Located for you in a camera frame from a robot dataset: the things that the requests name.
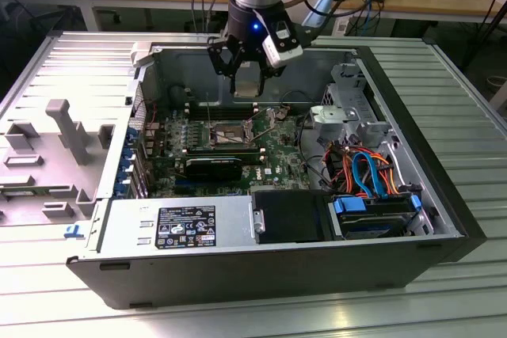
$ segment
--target electronic equipment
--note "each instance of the electronic equipment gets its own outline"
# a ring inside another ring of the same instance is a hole
[[[404,287],[484,242],[368,40],[316,40],[237,98],[202,36],[136,36],[114,119],[76,79],[42,108],[16,89],[3,135],[0,224],[89,219],[67,266],[107,305]]]

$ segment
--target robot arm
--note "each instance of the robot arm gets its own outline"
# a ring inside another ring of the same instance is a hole
[[[280,76],[288,62],[303,54],[282,0],[229,0],[227,27],[220,38],[208,42],[215,71],[231,80],[231,93],[235,93],[236,72],[245,61],[259,64],[260,96],[266,79]],[[225,47],[232,54],[227,63],[221,57]]]

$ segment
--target table leg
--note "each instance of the table leg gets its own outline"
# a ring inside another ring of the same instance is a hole
[[[144,9],[144,20],[146,21],[146,30],[151,31],[154,28],[153,17],[151,16],[151,9]]]
[[[95,9],[89,5],[79,6],[88,32],[100,32],[101,22]]]
[[[505,103],[507,103],[507,81],[490,100],[491,107],[497,111],[501,111]]]

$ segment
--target blue plastic clip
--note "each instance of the blue plastic clip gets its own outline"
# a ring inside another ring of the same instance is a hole
[[[122,158],[131,158],[132,156],[134,156],[134,152],[130,148],[123,148],[121,150]]]
[[[344,211],[366,211],[366,205],[360,197],[340,197],[334,200],[333,206],[336,214],[341,214]]]
[[[410,201],[412,202],[412,205],[414,206],[415,210],[417,210],[417,211],[422,210],[422,203],[421,203],[421,200],[419,199],[419,197],[417,197],[416,195],[412,195],[412,196],[410,196]]]
[[[337,198],[336,200],[334,200],[333,206],[336,214],[340,214],[345,211],[345,209],[343,208],[343,203],[341,203],[341,198]]]
[[[133,140],[133,139],[137,139],[138,136],[139,136],[139,132],[135,128],[127,127],[127,136],[125,138],[128,141]]]
[[[112,187],[112,190],[114,191],[116,196],[120,196],[122,194],[127,193],[127,185],[125,184],[114,184]]]
[[[379,174],[377,173],[377,168],[375,166],[375,162],[373,161],[372,156],[365,152],[360,152],[354,156],[354,159],[352,160],[352,172],[354,175],[354,180],[356,181],[356,184],[359,185],[361,189],[364,190],[364,192],[368,195],[368,198],[373,198],[373,194],[366,186],[363,184],[363,181],[360,178],[359,175],[359,160],[361,158],[366,158],[368,161],[368,164],[370,165],[370,170],[372,172],[372,180],[373,180],[373,187],[375,188],[375,193],[377,193],[382,198],[387,198],[386,190],[383,188],[382,183],[379,180]]]
[[[124,170],[124,169],[128,169],[130,168],[130,165],[131,165],[131,162],[129,160],[127,160],[126,158],[121,158],[120,159],[120,170]]]
[[[127,180],[128,175],[126,172],[118,172],[116,174],[116,182],[121,182],[123,180]]]
[[[345,211],[366,211],[366,205],[360,197],[343,197],[341,198]]]

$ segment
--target side panel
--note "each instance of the side panel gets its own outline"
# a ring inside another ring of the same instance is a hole
[[[108,306],[127,309],[404,287],[461,243],[453,239],[117,261],[70,258],[67,266]]]
[[[372,51],[368,47],[360,47],[358,48],[358,52],[368,75],[380,92],[382,101],[385,102],[385,108],[398,124],[398,129],[402,132],[403,138],[409,144],[418,164],[428,177],[429,183],[433,187],[439,201],[444,205],[456,229],[467,237],[466,243],[460,250],[446,258],[445,261],[460,260],[484,243],[486,235],[475,220],[474,215],[470,212],[463,197],[452,183],[425,136],[414,122],[414,119]]]

